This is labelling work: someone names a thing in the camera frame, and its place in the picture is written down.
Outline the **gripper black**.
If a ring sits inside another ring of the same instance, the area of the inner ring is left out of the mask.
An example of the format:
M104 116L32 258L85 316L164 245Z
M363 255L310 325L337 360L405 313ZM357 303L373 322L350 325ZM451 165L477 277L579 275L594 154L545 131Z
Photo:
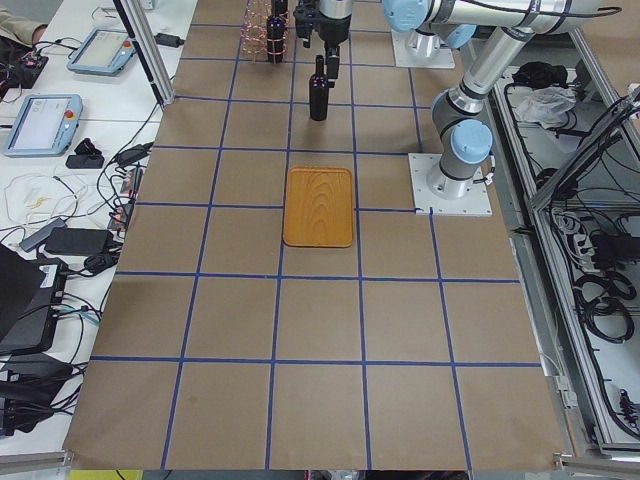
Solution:
M348 39L351 16L341 19L319 16L318 34L325 42L326 76L330 88L335 87L339 76L340 44Z

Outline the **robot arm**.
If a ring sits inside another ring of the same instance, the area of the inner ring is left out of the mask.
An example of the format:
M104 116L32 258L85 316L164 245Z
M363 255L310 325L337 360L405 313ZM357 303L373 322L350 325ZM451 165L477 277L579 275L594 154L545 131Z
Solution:
M460 83L434 100L432 121L443 148L427 174L435 195L456 201L468 193L493 145L493 134L478 115L497 80L533 36L529 28L495 28Z
M384 1L382 11L397 32L424 23L492 27L491 38L460 82L468 96L480 97L493 88L532 36L564 34L622 9L600 1Z

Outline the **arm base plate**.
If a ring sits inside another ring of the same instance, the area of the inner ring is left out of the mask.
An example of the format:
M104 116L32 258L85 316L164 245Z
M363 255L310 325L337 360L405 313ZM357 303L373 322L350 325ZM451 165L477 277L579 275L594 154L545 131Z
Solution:
M417 215L490 217L492 207L482 168L466 180L452 180L440 169L440 154L410 153L409 172Z
M433 34L417 31L392 31L396 67L445 69L455 68L452 49Z

